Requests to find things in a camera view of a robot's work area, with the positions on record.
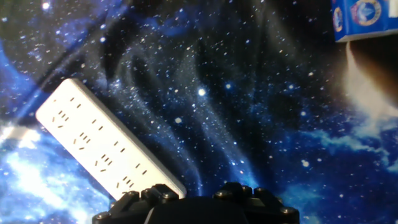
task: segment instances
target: white power strip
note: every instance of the white power strip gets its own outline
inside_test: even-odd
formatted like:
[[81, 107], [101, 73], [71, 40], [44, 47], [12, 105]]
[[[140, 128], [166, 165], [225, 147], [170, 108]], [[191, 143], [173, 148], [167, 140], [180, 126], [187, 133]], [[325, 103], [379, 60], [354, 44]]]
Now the white power strip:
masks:
[[79, 80], [64, 80], [36, 118], [116, 200], [155, 184], [186, 195], [177, 178]]

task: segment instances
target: blue and white box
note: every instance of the blue and white box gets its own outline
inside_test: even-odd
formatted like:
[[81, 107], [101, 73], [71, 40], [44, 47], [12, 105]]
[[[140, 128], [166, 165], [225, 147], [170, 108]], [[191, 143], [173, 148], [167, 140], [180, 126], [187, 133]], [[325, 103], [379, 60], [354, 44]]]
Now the blue and white box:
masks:
[[332, 0], [337, 42], [398, 33], [398, 0]]

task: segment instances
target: power strip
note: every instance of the power strip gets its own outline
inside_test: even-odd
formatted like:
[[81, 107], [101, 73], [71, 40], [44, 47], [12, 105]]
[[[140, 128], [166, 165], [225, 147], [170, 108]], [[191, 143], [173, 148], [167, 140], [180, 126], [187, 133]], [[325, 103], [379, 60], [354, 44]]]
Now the power strip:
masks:
[[36, 118], [116, 200], [155, 184], [186, 195], [177, 178], [79, 80], [64, 80]]

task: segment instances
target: black knob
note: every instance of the black knob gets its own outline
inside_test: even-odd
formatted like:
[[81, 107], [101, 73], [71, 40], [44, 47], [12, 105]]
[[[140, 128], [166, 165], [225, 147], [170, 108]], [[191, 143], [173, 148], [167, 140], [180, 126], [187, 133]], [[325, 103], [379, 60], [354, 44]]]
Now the black knob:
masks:
[[213, 195], [213, 198], [220, 200], [232, 200], [233, 194], [229, 190], [219, 190]]
[[292, 207], [282, 207], [282, 208], [280, 208], [280, 211], [281, 211], [283, 214], [288, 215], [288, 214], [293, 214], [293, 213], [295, 213], [295, 212], [297, 211], [297, 209], [292, 208]]
[[101, 224], [101, 223], [107, 223], [109, 222], [111, 218], [111, 214], [109, 212], [101, 212], [97, 215], [95, 215], [92, 219], [91, 222], [92, 224]]
[[174, 192], [162, 193], [162, 203], [172, 202], [178, 199], [179, 196]]
[[254, 189], [254, 197], [260, 198], [264, 193], [266, 193], [268, 190], [262, 187], [258, 187]]
[[245, 197], [252, 197], [253, 196], [253, 189], [249, 186], [242, 186], [243, 189], [243, 195]]
[[141, 199], [145, 200], [150, 197], [150, 189], [145, 189], [141, 191]]

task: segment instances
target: printed logo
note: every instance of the printed logo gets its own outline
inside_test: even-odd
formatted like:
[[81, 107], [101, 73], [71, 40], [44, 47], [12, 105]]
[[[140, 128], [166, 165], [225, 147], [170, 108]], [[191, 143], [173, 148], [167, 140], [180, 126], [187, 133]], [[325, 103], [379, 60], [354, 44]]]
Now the printed logo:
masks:
[[343, 29], [343, 13], [341, 13], [339, 7], [337, 7], [333, 13], [333, 26], [336, 32], [340, 32]]
[[378, 0], [359, 0], [351, 6], [351, 15], [355, 23], [370, 26], [380, 19], [381, 5]]

